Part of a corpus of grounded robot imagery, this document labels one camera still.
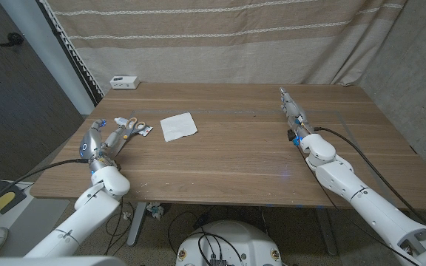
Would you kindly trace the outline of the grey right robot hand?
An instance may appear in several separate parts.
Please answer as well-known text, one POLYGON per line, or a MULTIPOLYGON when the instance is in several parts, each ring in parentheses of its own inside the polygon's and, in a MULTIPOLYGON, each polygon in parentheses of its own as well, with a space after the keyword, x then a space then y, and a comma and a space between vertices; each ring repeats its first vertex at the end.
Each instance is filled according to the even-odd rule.
POLYGON ((280 87, 280 95, 280 107, 285 113, 290 127, 288 130, 288 138, 298 146, 303 138, 314 133, 314 129, 309 124, 303 108, 291 98, 284 87, 280 87))

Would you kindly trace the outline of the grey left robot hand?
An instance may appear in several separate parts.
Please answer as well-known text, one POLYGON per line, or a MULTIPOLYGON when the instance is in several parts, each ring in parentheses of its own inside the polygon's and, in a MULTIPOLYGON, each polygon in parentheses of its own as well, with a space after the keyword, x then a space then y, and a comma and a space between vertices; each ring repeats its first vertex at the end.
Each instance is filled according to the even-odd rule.
POLYGON ((101 128, 106 124, 107 122, 104 119, 93 122, 79 146, 80 157, 87 160, 92 174, 107 166, 118 167, 112 157, 114 157, 114 151, 119 146, 126 127, 119 126, 103 141, 101 128))

